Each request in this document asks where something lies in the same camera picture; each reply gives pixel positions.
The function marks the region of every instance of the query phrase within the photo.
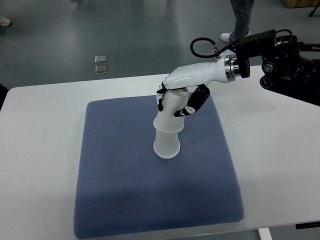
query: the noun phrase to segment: white paper cup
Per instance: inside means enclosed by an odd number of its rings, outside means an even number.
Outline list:
[[[180,151],[178,133],[162,133],[156,130],[153,149],[160,158],[171,159],[175,157]]]
[[[189,91],[186,88],[168,90],[162,101],[163,110],[158,111],[153,121],[155,129],[164,134],[175,134],[184,128],[184,116],[175,117],[176,111],[183,109],[188,102]]]

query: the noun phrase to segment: shoe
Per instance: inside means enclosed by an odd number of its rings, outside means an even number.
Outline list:
[[[230,38],[231,34],[232,34],[232,32],[222,33],[220,35],[220,40],[229,43],[229,38]],[[246,37],[250,36],[250,31],[248,31],[245,36]]]
[[[0,26],[6,27],[6,26],[9,26],[10,23],[11,23],[10,19],[4,18],[4,17],[0,18]]]

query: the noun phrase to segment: jeans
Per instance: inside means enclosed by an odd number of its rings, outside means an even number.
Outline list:
[[[235,17],[235,26],[229,37],[229,43],[244,38],[248,33],[255,0],[230,0],[230,2]]]

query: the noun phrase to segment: gray floor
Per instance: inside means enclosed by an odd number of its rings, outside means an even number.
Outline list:
[[[190,42],[209,37],[220,48],[221,33],[235,23],[228,0],[0,0],[0,14],[12,21],[0,27],[0,84],[22,86],[166,74],[206,60],[190,52]],[[320,9],[288,9],[282,0],[256,0],[250,31],[290,29],[298,40],[320,43]],[[211,46],[197,44],[202,54]],[[95,56],[108,54],[109,73],[95,75]],[[301,53],[309,59],[320,54]],[[260,65],[261,58],[250,60]],[[270,229],[274,240],[318,240],[318,228]],[[257,231],[189,238],[258,239]]]

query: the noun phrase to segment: blue cushion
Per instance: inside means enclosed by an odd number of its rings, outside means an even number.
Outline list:
[[[185,117],[171,159],[153,149],[155,96],[90,102],[79,164],[79,239],[238,222],[239,183],[211,98]]]

